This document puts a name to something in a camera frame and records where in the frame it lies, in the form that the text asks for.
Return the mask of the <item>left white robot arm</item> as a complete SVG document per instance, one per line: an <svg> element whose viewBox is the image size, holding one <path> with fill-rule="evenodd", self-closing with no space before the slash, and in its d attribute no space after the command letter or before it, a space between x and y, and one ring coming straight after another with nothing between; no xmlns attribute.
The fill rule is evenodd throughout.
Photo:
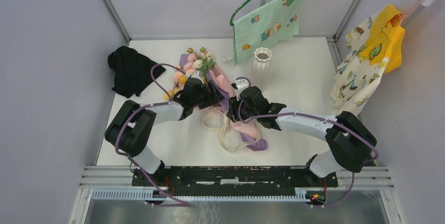
<svg viewBox="0 0 445 224"><path fill-rule="evenodd" d="M184 120L195 108L205 109L224 99L214 82L204 83L190 77L171 101L147 105L133 100L125 101L106 129L104 138L119 155L127 157L145 172L147 182L158 186L164 181L165 172L161 169L163 161L147 147L153 126Z"/></svg>

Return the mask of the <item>pink purple flower bouquet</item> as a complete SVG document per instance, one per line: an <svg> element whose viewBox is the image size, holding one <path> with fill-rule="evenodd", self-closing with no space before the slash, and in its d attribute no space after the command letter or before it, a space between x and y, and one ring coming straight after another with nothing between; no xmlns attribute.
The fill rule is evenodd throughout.
<svg viewBox="0 0 445 224"><path fill-rule="evenodd" d="M201 118L201 125L208 131L218 133L220 145L228 152L235 152L241 148L249 148L254 152L265 151L268 143L262 138L260 127L257 123L244 124L235 122L227 116L229 112L229 99L236 95L235 89L231 86L229 79L221 70L213 58L213 55L204 47L198 51L188 48L187 53L181 55L179 65L181 71L176 71L173 76L173 88L164 92L165 101L169 101L185 88L186 80L192 74L198 73L204 84L209 88L218 91L224 98L205 108L206 113ZM226 133L229 129L237 131L241 137L241 142L235 147L226 145Z"/></svg>

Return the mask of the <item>black cloth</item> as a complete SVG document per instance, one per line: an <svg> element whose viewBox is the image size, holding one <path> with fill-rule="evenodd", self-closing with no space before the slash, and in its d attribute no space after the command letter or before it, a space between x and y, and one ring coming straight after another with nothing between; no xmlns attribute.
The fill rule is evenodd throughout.
<svg viewBox="0 0 445 224"><path fill-rule="evenodd" d="M156 67L155 61L133 48L121 46L107 57L108 66L114 71L112 90L126 98L141 93L160 77L166 69Z"/></svg>

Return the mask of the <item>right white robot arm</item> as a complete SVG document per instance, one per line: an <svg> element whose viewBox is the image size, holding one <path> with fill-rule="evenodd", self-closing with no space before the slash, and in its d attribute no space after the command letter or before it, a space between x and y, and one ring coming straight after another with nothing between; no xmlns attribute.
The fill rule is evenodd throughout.
<svg viewBox="0 0 445 224"><path fill-rule="evenodd" d="M256 121L267 129L291 131L318 138L329 150L310 158L303 172L309 186L341 169L361 172L367 162L378 157L377 140L352 113L313 115L299 112L282 103L271 103L258 87L247 87L229 98L227 116L236 122Z"/></svg>

